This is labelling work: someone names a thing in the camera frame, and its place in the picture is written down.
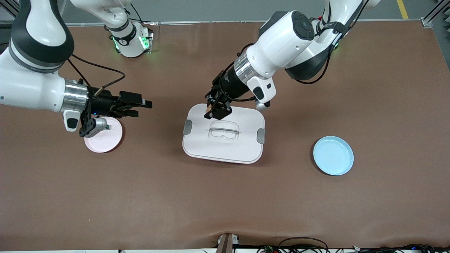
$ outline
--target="metal frame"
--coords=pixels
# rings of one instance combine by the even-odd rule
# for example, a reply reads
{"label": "metal frame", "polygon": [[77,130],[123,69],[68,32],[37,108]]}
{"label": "metal frame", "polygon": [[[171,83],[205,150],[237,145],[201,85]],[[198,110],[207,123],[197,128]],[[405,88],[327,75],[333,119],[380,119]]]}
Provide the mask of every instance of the metal frame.
{"label": "metal frame", "polygon": [[443,11],[448,4],[450,4],[450,0],[440,0],[425,17],[420,18],[423,28],[432,28],[433,24],[431,21],[435,18],[435,16]]}
{"label": "metal frame", "polygon": [[0,0],[0,6],[13,17],[16,17],[19,13],[19,2],[16,0]]}

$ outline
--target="gray latch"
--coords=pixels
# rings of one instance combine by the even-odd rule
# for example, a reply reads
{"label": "gray latch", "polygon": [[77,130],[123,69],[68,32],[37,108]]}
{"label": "gray latch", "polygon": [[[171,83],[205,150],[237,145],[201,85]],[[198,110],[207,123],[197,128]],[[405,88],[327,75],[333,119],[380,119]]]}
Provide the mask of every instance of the gray latch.
{"label": "gray latch", "polygon": [[188,135],[191,133],[192,130],[192,121],[187,119],[184,123],[184,129],[183,129],[183,135]]}
{"label": "gray latch", "polygon": [[266,130],[264,128],[258,129],[258,132],[256,133],[256,141],[261,144],[264,144],[266,141]]}

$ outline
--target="brown table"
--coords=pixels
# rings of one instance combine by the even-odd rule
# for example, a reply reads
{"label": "brown table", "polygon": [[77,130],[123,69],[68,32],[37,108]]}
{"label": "brown table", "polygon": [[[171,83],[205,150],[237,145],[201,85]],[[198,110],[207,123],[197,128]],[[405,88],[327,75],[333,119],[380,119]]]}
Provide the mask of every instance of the brown table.
{"label": "brown table", "polygon": [[[75,54],[127,74],[113,93],[142,93],[154,108],[122,119],[121,146],[95,154],[61,115],[1,106],[0,249],[200,248],[225,232],[242,244],[450,244],[450,72],[420,22],[358,23],[313,86],[279,71],[257,163],[183,152],[189,109],[259,26],[163,26],[136,59],[117,55],[102,27],[72,27]],[[94,86],[118,77],[74,62]],[[60,75],[79,78],[68,64]],[[343,176],[311,162],[328,135],[353,148]]]}

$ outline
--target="gray floor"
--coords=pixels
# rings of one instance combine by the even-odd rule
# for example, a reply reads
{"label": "gray floor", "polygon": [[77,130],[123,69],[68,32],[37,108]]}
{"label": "gray floor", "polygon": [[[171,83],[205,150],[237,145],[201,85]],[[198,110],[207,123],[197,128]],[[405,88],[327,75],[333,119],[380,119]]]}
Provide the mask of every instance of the gray floor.
{"label": "gray floor", "polygon": [[[429,12],[437,0],[403,0],[409,19],[419,19]],[[322,14],[324,2],[321,0],[134,0],[133,5],[139,11],[141,18],[152,22],[227,22],[265,20],[277,10],[299,10],[306,16],[317,17]],[[131,16],[137,15],[128,6]],[[450,23],[445,22],[446,16],[441,14],[433,21],[436,39],[442,53],[450,66],[450,33],[447,32]],[[0,9],[0,20],[11,17]],[[69,25],[99,23],[91,14],[75,8],[67,0],[63,9],[63,19]],[[402,20],[397,0],[381,0],[373,9],[367,9],[361,19],[398,19]],[[8,39],[9,33],[2,31],[0,42]]]}

